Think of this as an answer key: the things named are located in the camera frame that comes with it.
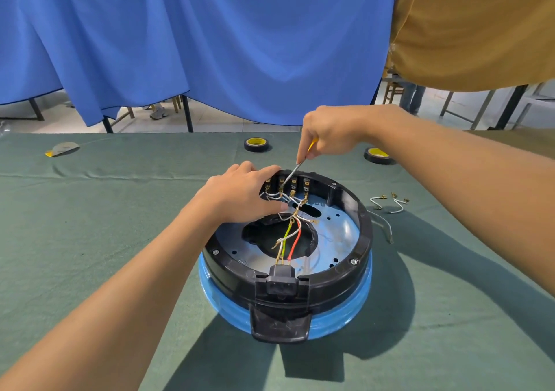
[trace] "hole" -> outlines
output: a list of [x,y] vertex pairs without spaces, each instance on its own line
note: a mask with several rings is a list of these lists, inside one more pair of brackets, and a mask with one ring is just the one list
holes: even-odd
[[[241,237],[243,240],[258,246],[258,248],[275,259],[278,256],[279,246],[272,249],[279,238],[282,238],[289,227],[289,220],[282,221],[277,215],[268,216],[256,222],[249,223],[243,228]],[[297,230],[297,224],[291,227],[291,233]],[[296,236],[289,238],[285,242],[285,260],[291,252],[291,247],[295,243]],[[309,257],[318,245],[316,231],[311,229],[308,223],[301,223],[301,237],[293,251],[291,259]]]
[[[293,208],[297,208],[299,205],[297,203],[293,204]],[[305,204],[300,208],[301,211],[305,212],[306,214],[308,214],[309,216],[313,217],[313,218],[318,218],[322,215],[322,212],[320,210],[318,210],[316,207],[313,207],[311,205]]]

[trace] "hand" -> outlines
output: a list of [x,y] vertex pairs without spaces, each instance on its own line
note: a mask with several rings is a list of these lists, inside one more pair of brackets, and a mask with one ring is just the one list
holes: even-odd
[[[305,115],[297,164],[320,155],[342,155],[368,140],[368,127],[380,108],[377,106],[319,106]],[[318,141],[308,152],[314,138]]]
[[259,197],[266,179],[275,175],[279,166],[268,166],[257,171],[251,162],[234,164],[223,175],[213,176],[191,200],[201,204],[218,218],[219,223],[252,222],[284,212],[288,205]]

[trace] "jeans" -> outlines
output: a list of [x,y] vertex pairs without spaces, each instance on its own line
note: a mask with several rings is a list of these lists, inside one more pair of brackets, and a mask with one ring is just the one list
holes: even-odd
[[418,114],[426,87],[418,86],[414,83],[405,81],[400,82],[399,84],[404,88],[399,106],[406,110],[409,114]]

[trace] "green tablecloth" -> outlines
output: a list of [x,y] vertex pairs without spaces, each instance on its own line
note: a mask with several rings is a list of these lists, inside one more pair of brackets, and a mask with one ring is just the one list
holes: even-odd
[[[265,134],[273,149],[262,154],[243,149],[247,135],[0,138],[0,372],[154,238],[209,176],[246,159],[293,166],[298,134]],[[45,157],[64,141],[81,149]],[[375,227],[361,313],[301,346],[258,343],[216,316],[194,270],[142,390],[553,389],[554,300],[402,168],[368,163],[362,151],[303,166],[366,203],[392,191],[411,200],[387,216],[393,245]]]

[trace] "brown fabric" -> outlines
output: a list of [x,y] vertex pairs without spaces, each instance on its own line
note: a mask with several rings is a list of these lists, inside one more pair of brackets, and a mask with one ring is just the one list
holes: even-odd
[[555,78],[555,0],[397,0],[391,65],[461,92]]
[[555,159],[555,129],[518,128],[513,131],[469,131],[517,149]]

